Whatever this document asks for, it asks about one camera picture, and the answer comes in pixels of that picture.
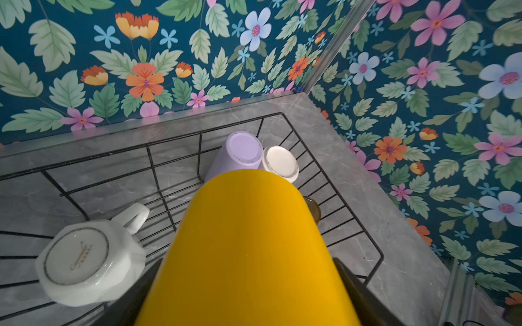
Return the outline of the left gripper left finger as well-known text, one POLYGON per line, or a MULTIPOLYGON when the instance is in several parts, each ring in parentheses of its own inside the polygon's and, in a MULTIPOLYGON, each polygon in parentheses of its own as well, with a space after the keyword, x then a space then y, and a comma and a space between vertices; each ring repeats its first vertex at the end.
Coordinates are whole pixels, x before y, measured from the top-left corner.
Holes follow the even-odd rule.
POLYGON ((153 263, 137 282, 122 297, 116 300, 93 325, 134 325, 162 262, 163 259, 160 258, 153 263))

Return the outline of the white mug red inside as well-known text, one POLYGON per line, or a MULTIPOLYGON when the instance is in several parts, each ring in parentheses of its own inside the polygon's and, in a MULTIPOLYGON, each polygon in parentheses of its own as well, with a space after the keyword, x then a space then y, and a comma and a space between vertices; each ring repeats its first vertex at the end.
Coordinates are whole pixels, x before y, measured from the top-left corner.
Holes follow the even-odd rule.
POLYGON ((265 148, 258 169, 276 174, 290 183, 294 183, 299 176, 297 159, 281 146, 265 148))

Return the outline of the white ceramic mug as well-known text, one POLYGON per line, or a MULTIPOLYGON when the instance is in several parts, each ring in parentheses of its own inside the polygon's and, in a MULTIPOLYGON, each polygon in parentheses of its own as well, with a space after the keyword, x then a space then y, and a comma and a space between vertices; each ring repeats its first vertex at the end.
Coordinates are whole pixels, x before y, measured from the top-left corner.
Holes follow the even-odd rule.
POLYGON ((149 214, 147 206, 135 203, 110 220, 63 228, 35 261, 48 297, 70 307, 122 297, 145 268, 145 250, 135 234, 149 214))

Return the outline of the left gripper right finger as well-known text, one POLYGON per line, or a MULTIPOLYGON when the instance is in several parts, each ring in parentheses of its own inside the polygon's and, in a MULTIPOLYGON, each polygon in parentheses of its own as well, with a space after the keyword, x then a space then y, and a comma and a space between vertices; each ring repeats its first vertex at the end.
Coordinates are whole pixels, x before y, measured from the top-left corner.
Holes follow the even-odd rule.
POLYGON ((404 323, 382 304, 340 259, 334 258, 333 262, 345 285, 361 325, 404 326, 404 323))

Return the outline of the yellow mug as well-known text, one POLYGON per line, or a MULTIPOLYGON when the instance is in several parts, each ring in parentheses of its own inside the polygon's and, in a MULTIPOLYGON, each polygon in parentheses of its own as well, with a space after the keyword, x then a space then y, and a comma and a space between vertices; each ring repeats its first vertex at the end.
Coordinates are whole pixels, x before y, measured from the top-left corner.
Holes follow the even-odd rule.
POLYGON ((301 193, 259 170, 213 178, 187 208, 137 325, 358 325, 301 193))

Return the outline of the olive green glass cup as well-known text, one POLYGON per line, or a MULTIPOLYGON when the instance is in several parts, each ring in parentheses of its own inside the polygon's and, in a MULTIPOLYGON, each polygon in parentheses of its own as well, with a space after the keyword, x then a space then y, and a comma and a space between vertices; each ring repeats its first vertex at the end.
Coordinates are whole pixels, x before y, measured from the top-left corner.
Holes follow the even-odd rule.
POLYGON ((321 218, 322 218, 322 212, 321 212, 321 209, 320 209, 318 203, 314 199, 312 199, 308 196, 304 196, 303 199, 307 204, 307 207, 313 217, 315 224, 319 224, 319 222, 321 221, 321 218))

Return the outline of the lavender plastic cup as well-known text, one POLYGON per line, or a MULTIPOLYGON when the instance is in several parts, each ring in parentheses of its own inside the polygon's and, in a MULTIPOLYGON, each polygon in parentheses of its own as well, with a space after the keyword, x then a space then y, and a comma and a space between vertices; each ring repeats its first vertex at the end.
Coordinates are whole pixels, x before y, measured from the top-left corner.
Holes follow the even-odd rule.
POLYGON ((262 154, 263 146, 253 134, 242 130, 229 134, 205 176, 205 183, 231 171, 257 169, 262 154))

